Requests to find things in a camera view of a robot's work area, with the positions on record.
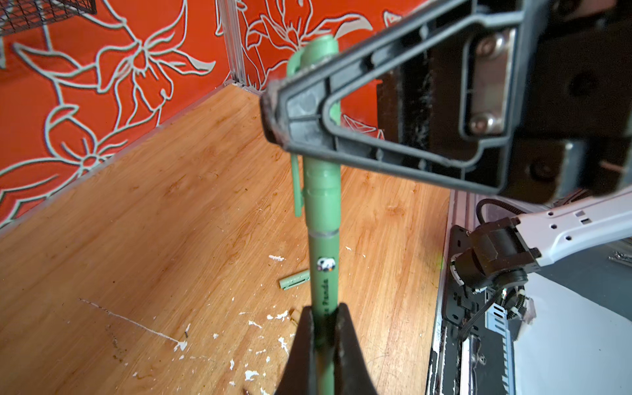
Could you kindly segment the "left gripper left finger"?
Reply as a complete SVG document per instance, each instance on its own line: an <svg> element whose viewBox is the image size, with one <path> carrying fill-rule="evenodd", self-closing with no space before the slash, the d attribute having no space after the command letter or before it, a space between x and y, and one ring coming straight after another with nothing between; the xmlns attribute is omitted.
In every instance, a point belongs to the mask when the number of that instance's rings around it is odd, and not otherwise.
<svg viewBox="0 0 632 395"><path fill-rule="evenodd" d="M301 312L296 338L276 389L277 395L316 394L314 318L310 306Z"/></svg>

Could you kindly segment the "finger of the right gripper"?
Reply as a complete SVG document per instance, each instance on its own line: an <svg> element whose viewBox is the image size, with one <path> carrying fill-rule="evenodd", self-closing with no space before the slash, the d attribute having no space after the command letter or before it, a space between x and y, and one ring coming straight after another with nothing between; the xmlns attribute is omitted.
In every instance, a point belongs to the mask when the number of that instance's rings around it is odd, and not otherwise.
<svg viewBox="0 0 632 395"><path fill-rule="evenodd" d="M271 143L478 194L507 181L523 3L434 1L340 54L272 82Z"/></svg>

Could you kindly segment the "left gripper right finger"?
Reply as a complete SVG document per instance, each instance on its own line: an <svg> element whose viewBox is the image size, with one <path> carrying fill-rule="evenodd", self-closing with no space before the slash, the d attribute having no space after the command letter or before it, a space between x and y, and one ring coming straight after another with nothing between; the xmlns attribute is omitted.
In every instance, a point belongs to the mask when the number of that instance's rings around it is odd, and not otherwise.
<svg viewBox="0 0 632 395"><path fill-rule="evenodd" d="M337 395L376 395L347 304L337 308L334 326L334 388Z"/></svg>

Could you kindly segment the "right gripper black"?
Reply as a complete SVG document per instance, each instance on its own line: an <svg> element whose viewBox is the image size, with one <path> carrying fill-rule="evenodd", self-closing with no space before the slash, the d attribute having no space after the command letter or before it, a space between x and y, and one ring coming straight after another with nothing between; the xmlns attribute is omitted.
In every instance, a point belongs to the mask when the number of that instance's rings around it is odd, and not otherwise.
<svg viewBox="0 0 632 395"><path fill-rule="evenodd" d="M515 112L501 196L548 202L631 182L631 4L520 1Z"/></svg>

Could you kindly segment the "dark green pen cap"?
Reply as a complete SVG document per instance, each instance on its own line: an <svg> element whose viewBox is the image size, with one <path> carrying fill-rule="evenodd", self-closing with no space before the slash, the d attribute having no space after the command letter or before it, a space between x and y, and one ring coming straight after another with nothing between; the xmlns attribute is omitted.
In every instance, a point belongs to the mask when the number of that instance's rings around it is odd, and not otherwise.
<svg viewBox="0 0 632 395"><path fill-rule="evenodd" d="M320 36L289 58L286 76L292 77L338 53L339 45L333 36ZM315 138L305 145L303 153L291 154L295 215L305 214L310 237L332 238L341 226L341 166L326 157L324 138Z"/></svg>

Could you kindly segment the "dark green pen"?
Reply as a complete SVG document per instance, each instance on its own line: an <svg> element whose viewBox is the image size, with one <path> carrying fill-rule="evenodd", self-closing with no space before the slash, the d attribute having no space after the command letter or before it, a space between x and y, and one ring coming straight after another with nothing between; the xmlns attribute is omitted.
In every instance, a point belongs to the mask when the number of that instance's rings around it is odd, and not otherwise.
<svg viewBox="0 0 632 395"><path fill-rule="evenodd" d="M339 232L309 233L311 310L319 394L334 394L334 327L338 306Z"/></svg>

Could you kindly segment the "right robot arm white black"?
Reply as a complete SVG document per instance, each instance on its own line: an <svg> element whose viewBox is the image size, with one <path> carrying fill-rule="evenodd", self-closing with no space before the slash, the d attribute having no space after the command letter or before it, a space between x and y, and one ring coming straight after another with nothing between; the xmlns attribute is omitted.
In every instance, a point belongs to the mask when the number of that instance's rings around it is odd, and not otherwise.
<svg viewBox="0 0 632 395"><path fill-rule="evenodd" d="M472 289L631 234L631 4L430 1L273 82L271 143L449 189L587 202L482 225L455 263Z"/></svg>

